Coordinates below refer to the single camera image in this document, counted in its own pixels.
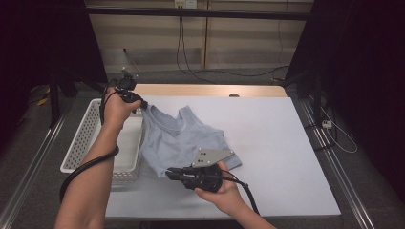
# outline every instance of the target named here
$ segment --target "table surface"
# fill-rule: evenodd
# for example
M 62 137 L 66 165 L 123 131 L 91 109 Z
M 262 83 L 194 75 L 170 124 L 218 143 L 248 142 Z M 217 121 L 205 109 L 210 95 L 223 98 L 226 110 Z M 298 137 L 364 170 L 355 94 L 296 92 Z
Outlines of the table surface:
M 136 93 L 176 116 L 190 106 L 205 124 L 225 131 L 243 166 L 233 173 L 249 184 L 264 217 L 340 215 L 325 175 L 290 98 L 275 86 L 137 85 Z M 238 94 L 240 98 L 230 98 Z M 241 194 L 248 198 L 242 188 Z M 113 186 L 113 219 L 228 219 L 180 182 L 157 178 L 143 160 L 139 179 Z
M 135 92 L 140 95 L 287 97 L 280 86 L 138 84 Z

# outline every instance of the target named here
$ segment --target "right hand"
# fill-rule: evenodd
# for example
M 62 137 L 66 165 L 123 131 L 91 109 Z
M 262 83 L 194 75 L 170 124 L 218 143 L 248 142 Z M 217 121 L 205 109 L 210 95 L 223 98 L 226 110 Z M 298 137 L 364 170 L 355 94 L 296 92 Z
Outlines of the right hand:
M 223 161 L 218 162 L 218 165 L 222 170 L 228 171 Z M 223 176 L 233 178 L 226 172 L 223 172 Z M 205 191 L 200 188 L 196 188 L 195 192 L 200 198 L 214 203 L 220 211 L 230 216 L 234 216 L 237 211 L 247 206 L 239 193 L 236 183 L 232 181 L 223 180 L 223 185 L 217 193 Z

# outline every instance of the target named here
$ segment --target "white table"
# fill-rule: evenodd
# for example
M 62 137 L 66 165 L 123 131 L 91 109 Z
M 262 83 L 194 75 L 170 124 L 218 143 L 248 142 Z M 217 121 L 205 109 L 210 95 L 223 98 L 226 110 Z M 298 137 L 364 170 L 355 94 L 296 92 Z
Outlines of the white table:
M 243 162 L 232 173 L 249 184 L 263 217 L 340 215 L 290 98 L 145 95 L 144 99 L 173 116 L 188 105 L 203 123 L 224 130 L 229 147 Z M 240 191 L 248 202 L 241 187 Z M 139 180 L 113 187 L 106 217 L 228 219 L 179 181 L 157 178 L 144 160 Z

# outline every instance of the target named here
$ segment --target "forearm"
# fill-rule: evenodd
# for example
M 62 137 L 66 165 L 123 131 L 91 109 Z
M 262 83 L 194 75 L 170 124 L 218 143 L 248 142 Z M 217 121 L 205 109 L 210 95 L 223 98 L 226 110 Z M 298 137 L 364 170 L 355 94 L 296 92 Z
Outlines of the forearm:
M 245 229 L 275 229 L 273 225 L 257 215 L 247 205 L 239 208 L 230 216 L 236 219 Z
M 119 128 L 103 126 L 82 164 L 109 154 L 117 145 Z M 102 228 L 111 191 L 114 160 L 107 159 L 87 169 L 69 185 L 55 228 Z

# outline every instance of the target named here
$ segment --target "gray floor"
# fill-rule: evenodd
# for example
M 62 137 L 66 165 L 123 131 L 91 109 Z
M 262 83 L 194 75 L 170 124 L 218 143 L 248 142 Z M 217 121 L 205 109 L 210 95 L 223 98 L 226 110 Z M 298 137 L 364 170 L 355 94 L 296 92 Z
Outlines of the gray floor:
M 254 74 L 264 73 L 267 69 L 260 70 L 233 70 L 234 73 Z M 109 77 L 120 76 L 119 73 L 110 73 Z M 199 77 L 214 81 L 218 84 L 253 84 L 271 85 L 274 83 L 271 73 L 263 76 L 244 77 L 230 75 L 227 73 L 200 73 Z M 283 70 L 275 74 L 275 78 L 282 78 Z M 195 76 L 179 71 L 171 72 L 149 72 L 139 74 L 139 83 L 207 83 Z M 99 93 L 91 88 L 77 84 L 79 94 L 73 102 L 73 107 L 69 111 L 66 121 L 59 136 L 54 141 L 48 155 L 44 158 L 44 163 L 39 170 L 35 182 L 30 192 L 22 203 L 18 215 L 15 217 L 12 228 L 52 228 L 53 222 L 59 207 L 58 188 L 66 177 L 55 171 L 59 171 L 59 166 L 66 154 L 75 130 L 83 116 L 89 102 Z M 36 100 L 42 96 L 45 88 L 32 94 L 31 100 Z M 298 115 L 303 122 L 303 126 L 309 125 L 301 104 L 307 102 L 304 98 L 298 98 L 294 85 L 287 88 L 288 96 L 294 102 Z M 61 95 L 62 107 L 68 103 Z M 48 132 L 50 123 L 50 102 L 43 106 L 30 104 L 30 108 L 24 115 L 18 130 L 14 134 L 8 147 L 1 153 L 0 173 L 2 174 L 0 183 L 0 211 L 5 210 L 6 204 L 12 198 L 19 181 L 30 167 L 37 150 Z M 337 114 L 337 123 L 347 132 L 350 129 L 340 120 Z M 316 137 L 312 130 L 308 129 L 309 141 L 314 147 L 318 147 Z M 350 148 L 351 143 L 339 135 L 339 143 Z M 347 154 L 337 147 L 333 148 L 350 178 L 353 188 L 358 193 L 368 213 L 371 216 L 375 228 L 405 228 L 405 207 L 399 201 L 391 186 L 382 175 L 372 166 L 367 158 L 367 153 L 359 145 L 356 154 Z M 361 228 L 356 219 L 352 207 L 349 205 L 336 176 L 331 170 L 325 154 L 316 152 L 320 163 L 325 171 L 325 175 L 330 183 L 330 187 L 335 195 L 342 215 L 330 218 L 277 218 L 269 219 L 278 228 Z M 160 222 L 145 223 L 152 228 L 230 228 L 223 222 L 209 222 L 211 224 L 193 222 Z M 107 220 L 106 228 L 139 228 L 138 221 L 113 221 Z

